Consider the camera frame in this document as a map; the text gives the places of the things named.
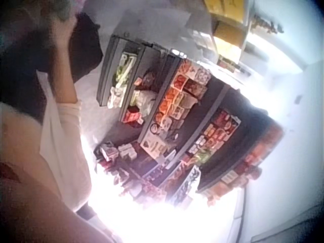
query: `store shelf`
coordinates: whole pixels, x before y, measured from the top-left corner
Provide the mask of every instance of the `store shelf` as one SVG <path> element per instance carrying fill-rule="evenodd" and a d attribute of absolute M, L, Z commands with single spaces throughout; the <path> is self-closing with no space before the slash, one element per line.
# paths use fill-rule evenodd
<path fill-rule="evenodd" d="M 121 106 L 121 111 L 118 116 L 118 119 L 120 121 L 124 120 L 126 111 L 128 109 L 128 106 L 130 105 L 133 93 L 136 88 L 136 86 L 134 85 L 136 79 L 138 77 L 143 78 L 150 68 L 159 69 L 158 65 L 160 63 L 160 51 L 157 51 L 150 47 L 144 47 L 143 52 L 141 52 L 141 56 L 139 56 L 138 59 L 140 60 L 139 65 L 137 66 L 136 70 L 132 72 L 132 75 L 129 78 L 129 84 L 127 85 L 125 97 Z"/>
<path fill-rule="evenodd" d="M 113 85 L 112 80 L 118 68 L 122 53 L 134 53 L 139 57 L 137 58 L 132 69 L 132 76 L 135 73 L 134 70 L 137 69 L 140 63 L 140 57 L 142 56 L 143 51 L 144 46 L 142 44 L 118 37 L 116 35 L 113 35 L 110 38 L 102 64 L 97 91 L 97 101 L 100 106 L 107 106 L 107 102 L 110 96 L 110 89 Z"/>
<path fill-rule="evenodd" d="M 179 141 L 177 144 L 179 151 L 171 163 L 177 162 L 197 140 L 229 89 L 229 85 L 212 77 L 209 81 L 208 89 L 201 100 L 201 106 L 193 106 L 184 124 L 179 129 L 179 137 L 177 139 L 177 141 Z"/>
<path fill-rule="evenodd" d="M 156 97 L 156 102 L 154 103 L 151 113 L 147 116 L 146 122 L 143 126 L 142 132 L 138 138 L 138 143 L 141 143 L 143 141 L 143 138 L 147 131 L 149 131 L 149 128 L 153 122 L 153 118 L 155 117 L 155 114 L 158 110 L 158 107 L 165 96 L 167 89 L 169 88 L 172 79 L 174 75 L 176 74 L 176 71 L 178 70 L 178 67 L 180 65 L 181 58 L 168 54 L 164 63 L 163 68 L 160 69 L 160 73 L 157 76 L 157 81 L 160 81 L 162 83 L 161 89 L 159 94 Z"/>
<path fill-rule="evenodd" d="M 230 105 L 223 104 L 228 110 L 230 110 Z M 216 184 L 228 172 L 237 167 L 268 131 L 272 123 L 271 118 L 253 107 L 243 109 L 241 106 L 241 113 L 238 114 L 238 117 L 240 117 L 241 124 L 232 137 L 200 167 L 199 193 Z"/>

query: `packaged food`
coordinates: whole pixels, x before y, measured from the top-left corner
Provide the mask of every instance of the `packaged food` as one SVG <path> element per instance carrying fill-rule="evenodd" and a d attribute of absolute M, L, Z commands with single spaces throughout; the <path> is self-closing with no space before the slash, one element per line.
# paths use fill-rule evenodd
<path fill-rule="evenodd" d="M 163 99 L 160 106 L 158 107 L 158 110 L 163 114 L 167 114 L 170 106 L 171 106 L 171 101 Z"/>
<path fill-rule="evenodd" d="M 198 158 L 201 164 L 204 164 L 211 157 L 211 153 L 208 150 L 200 149 L 194 157 Z"/>
<path fill-rule="evenodd" d="M 157 112 L 155 115 L 155 118 L 154 118 L 155 122 L 160 125 L 163 116 L 164 116 L 164 114 L 162 112 Z"/>
<path fill-rule="evenodd" d="M 173 82 L 171 84 L 171 87 L 182 91 L 183 87 L 185 86 L 185 84 L 187 83 L 189 78 L 187 78 L 186 76 L 177 73 L 176 76 L 173 79 Z"/>
<path fill-rule="evenodd" d="M 184 84 L 183 89 L 190 94 L 193 94 L 197 99 L 201 99 L 207 90 L 206 86 L 198 84 L 191 79 Z"/>
<path fill-rule="evenodd" d="M 164 115 L 160 123 L 161 128 L 165 131 L 168 131 L 171 124 L 172 124 L 172 119 L 167 115 Z"/>
<path fill-rule="evenodd" d="M 138 78 L 135 80 L 134 85 L 135 85 L 135 86 L 140 86 L 142 82 L 143 82 L 143 79 L 140 78 L 140 77 L 138 77 Z"/>
<path fill-rule="evenodd" d="M 166 100 L 169 100 L 169 101 L 174 101 L 174 99 L 177 97 L 177 95 L 179 94 L 180 91 L 172 88 L 172 87 L 169 87 L 169 89 L 167 90 L 167 93 L 166 93 L 166 96 L 165 96 L 165 99 Z"/>
<path fill-rule="evenodd" d="M 198 150 L 199 150 L 199 148 L 198 148 L 197 144 L 193 144 L 188 152 L 191 153 L 191 154 L 195 154 L 195 153 L 198 152 Z"/>
<path fill-rule="evenodd" d="M 233 180 L 238 177 L 238 174 L 235 171 L 228 172 L 225 176 L 222 177 L 222 181 L 227 185 L 230 184 Z"/>
<path fill-rule="evenodd" d="M 136 98 L 136 106 L 140 109 L 143 117 L 151 112 L 157 93 L 149 90 L 141 90 Z"/>
<path fill-rule="evenodd" d="M 179 102 L 179 105 L 183 108 L 191 109 L 196 103 L 198 103 L 198 100 L 196 98 L 188 93 L 183 92 L 183 97 Z"/>
<path fill-rule="evenodd" d="M 179 67 L 179 72 L 182 74 L 186 74 L 191 67 L 191 61 L 188 59 L 183 59 L 181 61 L 180 67 Z"/>
<path fill-rule="evenodd" d="M 212 138 L 218 141 L 223 141 L 226 136 L 226 132 L 223 129 L 218 128 L 212 135 Z"/>
<path fill-rule="evenodd" d="M 194 80 L 196 77 L 196 74 L 198 73 L 200 69 L 200 66 L 195 64 L 195 63 L 191 63 L 191 66 L 189 67 L 188 71 L 185 73 L 185 75 L 187 77 L 189 77 L 190 79 Z"/>
<path fill-rule="evenodd" d="M 227 136 L 224 138 L 224 141 L 227 141 L 232 136 L 241 123 L 238 117 L 230 115 L 225 110 L 221 110 L 214 122 L 219 128 L 225 131 Z"/>
<path fill-rule="evenodd" d="M 130 106 L 126 111 L 123 122 L 130 123 L 137 120 L 140 117 L 141 113 L 139 111 L 139 108 L 137 106 Z"/>
<path fill-rule="evenodd" d="M 185 111 L 184 108 L 182 108 L 180 106 L 176 106 L 175 109 L 173 110 L 173 112 L 170 114 L 170 116 L 176 120 L 179 120 L 184 111 Z"/>
<path fill-rule="evenodd" d="M 193 80 L 195 80 L 196 82 L 198 82 L 201 85 L 206 85 L 208 83 L 208 81 L 211 79 L 211 77 L 212 77 L 212 75 L 207 69 L 200 67 L 197 70 Z"/>
<path fill-rule="evenodd" d="M 167 145 L 159 136 L 148 131 L 141 142 L 141 147 L 153 158 L 157 159 L 167 150 Z"/>
<path fill-rule="evenodd" d="M 179 92 L 177 94 L 177 96 L 174 98 L 173 100 L 173 104 L 175 106 L 179 106 L 180 102 L 182 101 L 183 97 L 185 96 L 185 94 L 183 92 Z"/>

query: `light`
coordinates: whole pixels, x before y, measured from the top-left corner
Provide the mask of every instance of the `light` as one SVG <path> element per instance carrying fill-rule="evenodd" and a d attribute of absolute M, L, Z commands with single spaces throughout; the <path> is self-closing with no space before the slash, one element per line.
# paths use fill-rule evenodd
<path fill-rule="evenodd" d="M 276 69 L 292 74 L 297 74 L 303 71 L 303 69 L 282 50 L 257 34 L 249 33 L 247 41 L 265 52 L 269 56 L 269 65 L 274 66 Z"/>
<path fill-rule="evenodd" d="M 89 206 L 99 219 L 124 243 L 209 243 L 231 225 L 237 192 L 233 191 L 207 206 L 207 199 L 199 194 L 182 210 L 163 203 L 143 209 L 131 196 L 119 196 L 123 189 L 113 185 L 113 177 L 98 168 L 93 181 Z"/>
<path fill-rule="evenodd" d="M 177 56 L 180 54 L 180 52 L 176 49 L 172 49 L 171 52 Z"/>

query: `person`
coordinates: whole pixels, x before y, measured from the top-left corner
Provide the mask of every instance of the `person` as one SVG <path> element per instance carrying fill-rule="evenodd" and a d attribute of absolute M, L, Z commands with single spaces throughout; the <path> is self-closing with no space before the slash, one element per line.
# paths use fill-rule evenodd
<path fill-rule="evenodd" d="M 74 212 L 87 202 L 91 192 L 89 167 L 80 140 L 80 102 L 68 51 L 75 24 L 75 16 L 65 22 L 51 16 L 53 67 L 49 74 L 36 72 L 46 99 L 43 124 L 1 102 L 0 153 L 1 162 L 14 173 L 17 168 L 22 170 Z"/>
<path fill-rule="evenodd" d="M 51 16 L 52 73 L 37 72 L 46 97 L 43 124 L 0 104 L 0 226 L 10 242 L 113 242 L 74 213 L 91 192 L 68 51 L 75 24 L 74 16 Z"/>

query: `white wall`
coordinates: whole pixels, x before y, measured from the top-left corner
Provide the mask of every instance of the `white wall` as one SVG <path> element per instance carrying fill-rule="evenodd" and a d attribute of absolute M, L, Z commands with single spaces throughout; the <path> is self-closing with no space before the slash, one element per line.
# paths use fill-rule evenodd
<path fill-rule="evenodd" d="M 297 95 L 303 95 L 299 105 Z M 270 93 L 270 115 L 286 130 L 247 188 L 240 242 L 263 233 L 320 203 L 323 192 L 323 62 L 283 76 Z"/>

